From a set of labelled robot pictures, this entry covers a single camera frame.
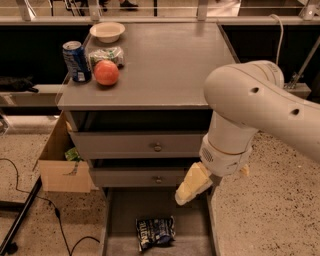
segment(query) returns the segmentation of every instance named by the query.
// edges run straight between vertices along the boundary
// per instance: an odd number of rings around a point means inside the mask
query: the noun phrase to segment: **white bowl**
[[[113,43],[125,31],[125,27],[117,22],[102,22],[90,28],[90,34],[97,37],[102,43]]]

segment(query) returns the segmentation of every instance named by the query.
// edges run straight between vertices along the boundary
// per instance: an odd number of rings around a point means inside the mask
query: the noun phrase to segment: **gray cabinet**
[[[176,215],[179,233],[178,246],[168,248],[168,255],[211,255],[206,198],[179,208],[174,191],[199,161],[202,137],[209,128],[212,110],[203,95],[204,81],[216,67],[233,63],[233,56],[214,23],[125,26],[119,41],[102,45],[90,37],[86,46],[87,53],[122,47],[125,65],[118,82],[103,87],[94,77],[85,84],[70,81],[58,103],[94,184],[108,191],[100,255],[117,255],[112,251],[117,244],[130,248],[119,255],[133,255],[136,233],[124,221],[132,224],[142,213],[150,216],[164,209],[166,215]]]

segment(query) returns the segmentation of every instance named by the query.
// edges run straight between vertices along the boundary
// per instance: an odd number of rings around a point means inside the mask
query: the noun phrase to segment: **open drawer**
[[[181,207],[174,200],[175,188],[117,188],[108,190],[108,213],[104,256],[210,256],[215,255],[206,196]],[[139,252],[136,220],[174,218],[175,237],[170,247]]]

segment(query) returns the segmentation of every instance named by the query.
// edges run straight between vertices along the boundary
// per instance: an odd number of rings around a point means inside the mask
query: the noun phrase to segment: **snack bag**
[[[169,246],[174,240],[174,219],[146,219],[137,220],[136,227],[139,238],[139,251],[153,246]]]

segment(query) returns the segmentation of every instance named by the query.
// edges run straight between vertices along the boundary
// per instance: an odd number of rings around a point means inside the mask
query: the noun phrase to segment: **drawer handle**
[[[162,177],[161,177],[161,176],[157,176],[157,177],[155,178],[155,182],[156,182],[157,184],[161,184],[161,183],[162,183]]]
[[[161,150],[162,150],[162,147],[161,147],[160,143],[157,142],[156,145],[154,146],[154,151],[160,152]]]

